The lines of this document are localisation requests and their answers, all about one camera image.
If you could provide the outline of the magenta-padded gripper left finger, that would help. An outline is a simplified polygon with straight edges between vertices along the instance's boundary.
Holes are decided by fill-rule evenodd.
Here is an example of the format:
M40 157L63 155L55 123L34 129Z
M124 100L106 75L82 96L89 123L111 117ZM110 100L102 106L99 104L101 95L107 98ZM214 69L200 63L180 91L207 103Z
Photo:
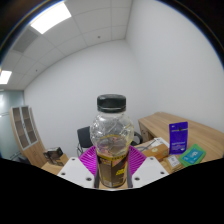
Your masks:
M84 188L93 188L97 175L97 155L95 147L87 149L79 157L71 157L58 176Z

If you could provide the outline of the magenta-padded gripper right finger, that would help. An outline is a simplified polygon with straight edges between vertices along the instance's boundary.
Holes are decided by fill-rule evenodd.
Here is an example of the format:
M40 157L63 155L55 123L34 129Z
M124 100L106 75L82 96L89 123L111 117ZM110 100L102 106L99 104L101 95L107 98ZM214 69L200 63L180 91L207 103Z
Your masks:
M127 171L129 188L141 188L168 175L169 173L154 156L146 157L135 147L129 147Z

